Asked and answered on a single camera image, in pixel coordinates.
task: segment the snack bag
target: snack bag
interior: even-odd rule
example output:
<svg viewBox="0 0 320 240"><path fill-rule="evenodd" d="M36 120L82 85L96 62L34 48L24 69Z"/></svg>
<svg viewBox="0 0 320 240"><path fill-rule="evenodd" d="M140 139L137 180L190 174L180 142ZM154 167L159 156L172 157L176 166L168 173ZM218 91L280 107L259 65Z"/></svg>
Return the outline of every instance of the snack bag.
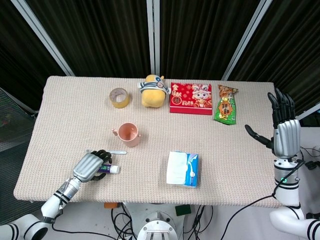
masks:
<svg viewBox="0 0 320 240"><path fill-rule="evenodd" d="M234 94L238 91L236 88L218 85L220 101L216 108L214 120L223 124L236 124L236 101Z"/></svg>

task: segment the table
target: table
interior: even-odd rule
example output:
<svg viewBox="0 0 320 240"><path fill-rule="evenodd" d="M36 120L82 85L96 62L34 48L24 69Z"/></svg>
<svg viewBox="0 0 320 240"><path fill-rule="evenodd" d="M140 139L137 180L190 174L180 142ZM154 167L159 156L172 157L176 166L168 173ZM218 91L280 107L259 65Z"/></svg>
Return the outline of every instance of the table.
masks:
<svg viewBox="0 0 320 240"><path fill-rule="evenodd" d="M274 156L251 138L244 125L270 138L272 109L269 82L177 80L212 84L212 104L219 101L218 84L239 89L235 94L236 125L214 121L211 115L169 113L168 96L161 108L141 105L138 78L51 76L44 88L24 164L14 189L19 200L45 201L73 175L87 149L125 150L113 155L119 174L81 186L72 201L246 205L270 195L274 184ZM131 100L114 108L109 93L124 88ZM126 147L112 129L135 123L141 142ZM199 154L199 184L185 188L166 184L169 151ZM271 198L256 204L277 207Z"/></svg>

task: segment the orange object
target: orange object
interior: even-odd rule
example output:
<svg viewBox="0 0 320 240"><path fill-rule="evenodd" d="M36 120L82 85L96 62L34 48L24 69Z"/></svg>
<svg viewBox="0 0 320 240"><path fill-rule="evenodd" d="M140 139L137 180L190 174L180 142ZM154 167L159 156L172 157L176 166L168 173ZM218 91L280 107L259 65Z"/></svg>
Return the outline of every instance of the orange object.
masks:
<svg viewBox="0 0 320 240"><path fill-rule="evenodd" d="M116 209L118 207L118 203L117 202L105 202L103 206L105 209Z"/></svg>

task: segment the red box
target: red box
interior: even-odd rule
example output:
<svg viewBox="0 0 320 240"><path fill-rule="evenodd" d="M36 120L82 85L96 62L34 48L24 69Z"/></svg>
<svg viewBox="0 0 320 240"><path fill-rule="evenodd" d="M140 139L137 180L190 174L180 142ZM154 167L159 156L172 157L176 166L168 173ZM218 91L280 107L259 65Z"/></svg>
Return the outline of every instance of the red box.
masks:
<svg viewBox="0 0 320 240"><path fill-rule="evenodd" d="M211 84L171 83L170 113L212 115Z"/></svg>

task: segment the packing tape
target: packing tape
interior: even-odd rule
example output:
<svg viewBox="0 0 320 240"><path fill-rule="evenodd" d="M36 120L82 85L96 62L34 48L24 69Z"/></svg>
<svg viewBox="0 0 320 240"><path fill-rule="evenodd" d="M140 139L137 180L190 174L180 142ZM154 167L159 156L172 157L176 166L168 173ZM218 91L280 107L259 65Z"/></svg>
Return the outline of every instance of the packing tape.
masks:
<svg viewBox="0 0 320 240"><path fill-rule="evenodd" d="M117 109L122 109L129 104L129 94L123 88L115 88L109 94L112 105Z"/></svg>

